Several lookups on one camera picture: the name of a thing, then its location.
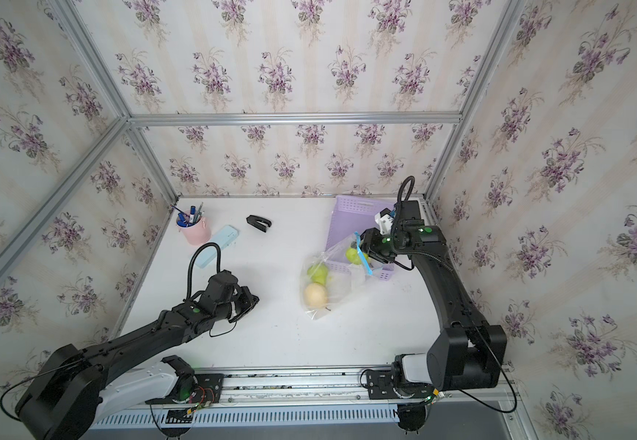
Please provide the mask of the green pear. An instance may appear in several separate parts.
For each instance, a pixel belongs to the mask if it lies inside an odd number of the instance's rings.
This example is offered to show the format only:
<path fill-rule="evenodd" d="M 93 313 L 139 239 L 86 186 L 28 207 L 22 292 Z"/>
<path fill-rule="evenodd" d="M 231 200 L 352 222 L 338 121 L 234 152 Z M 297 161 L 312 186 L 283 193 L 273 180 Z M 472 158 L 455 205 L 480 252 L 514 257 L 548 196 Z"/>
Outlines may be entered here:
<path fill-rule="evenodd" d="M 363 264 L 362 251 L 358 247 L 349 247 L 348 249 L 346 249 L 345 258 L 352 265 Z"/>
<path fill-rule="evenodd" d="M 329 278 L 329 268 L 325 263 L 311 265 L 307 270 L 307 276 L 312 283 L 326 286 L 327 278 Z"/>

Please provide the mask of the clear zip-top plastic bag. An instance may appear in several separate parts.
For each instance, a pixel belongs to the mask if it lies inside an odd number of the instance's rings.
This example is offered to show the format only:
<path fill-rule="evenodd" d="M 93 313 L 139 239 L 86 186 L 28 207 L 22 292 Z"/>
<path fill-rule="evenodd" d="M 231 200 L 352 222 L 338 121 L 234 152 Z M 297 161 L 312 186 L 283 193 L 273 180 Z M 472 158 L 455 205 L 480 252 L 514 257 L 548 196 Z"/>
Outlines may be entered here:
<path fill-rule="evenodd" d="M 336 272 L 329 269 L 329 278 L 327 278 L 326 285 L 327 291 L 329 292 L 329 304 L 327 307 L 318 310 L 310 310 L 305 304 L 304 289 L 307 285 L 312 283 L 307 276 L 308 268 L 317 263 L 326 264 L 330 257 L 338 256 L 338 254 L 343 253 L 343 251 L 346 252 L 346 249 L 350 247 L 357 247 L 360 249 L 360 234 L 357 232 L 353 234 L 354 238 L 350 236 L 348 238 L 344 238 L 331 249 L 324 250 L 321 253 L 310 256 L 304 261 L 304 265 L 299 273 L 299 299 L 305 309 L 305 313 L 312 320 L 318 320 L 331 312 L 334 312 L 342 304 L 347 302 L 351 295 L 354 295 L 357 291 L 360 291 L 369 283 L 379 281 L 376 273 L 379 273 L 379 271 L 385 267 L 385 264 L 372 260 L 362 253 L 363 264 L 351 264 L 351 267 L 349 267 L 349 273 Z"/>

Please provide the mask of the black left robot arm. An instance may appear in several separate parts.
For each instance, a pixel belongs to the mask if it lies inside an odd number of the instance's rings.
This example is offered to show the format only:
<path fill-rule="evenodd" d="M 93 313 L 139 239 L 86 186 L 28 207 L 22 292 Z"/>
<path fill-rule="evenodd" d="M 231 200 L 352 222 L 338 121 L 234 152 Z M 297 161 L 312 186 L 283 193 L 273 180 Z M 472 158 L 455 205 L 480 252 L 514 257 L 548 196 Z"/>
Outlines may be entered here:
<path fill-rule="evenodd" d="M 201 291 L 160 312 L 156 320 L 107 342 L 56 349 L 40 371 L 20 382 L 25 392 L 3 413 L 36 439 L 78 439 L 99 420 L 142 401 L 188 396 L 194 369 L 177 355 L 151 368 L 142 363 L 208 333 L 219 321 L 235 324 L 259 299 L 230 271 L 217 267 Z"/>

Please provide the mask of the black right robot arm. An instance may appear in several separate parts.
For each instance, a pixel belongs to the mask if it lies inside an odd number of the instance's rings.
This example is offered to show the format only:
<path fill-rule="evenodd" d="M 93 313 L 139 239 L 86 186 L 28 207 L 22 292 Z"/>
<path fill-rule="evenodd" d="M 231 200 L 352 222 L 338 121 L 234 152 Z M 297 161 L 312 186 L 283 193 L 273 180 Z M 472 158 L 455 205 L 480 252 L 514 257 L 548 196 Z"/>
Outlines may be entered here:
<path fill-rule="evenodd" d="M 415 178 L 400 185 L 395 205 L 382 210 L 376 226 L 356 239 L 356 249 L 367 263 L 396 264 L 408 258 L 410 270 L 421 275 L 440 326 L 439 335 L 425 353 L 395 357 L 390 372 L 371 372 L 367 389 L 381 399 L 388 392 L 411 399 L 411 410 L 423 411 L 443 392 L 493 389 L 507 377 L 505 330 L 490 324 L 477 309 L 453 267 L 448 242 L 439 227 L 428 225 L 411 194 Z"/>

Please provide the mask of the yellow pear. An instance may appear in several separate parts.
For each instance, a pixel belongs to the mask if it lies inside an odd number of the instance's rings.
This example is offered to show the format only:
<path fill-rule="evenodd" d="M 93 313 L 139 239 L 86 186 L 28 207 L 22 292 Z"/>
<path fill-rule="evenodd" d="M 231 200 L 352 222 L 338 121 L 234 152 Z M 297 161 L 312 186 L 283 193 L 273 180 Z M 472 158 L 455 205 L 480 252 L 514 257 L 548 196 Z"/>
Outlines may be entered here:
<path fill-rule="evenodd" d="M 305 304 L 310 310 L 318 310 L 329 304 L 329 292 L 321 283 L 312 282 L 304 289 Z"/>

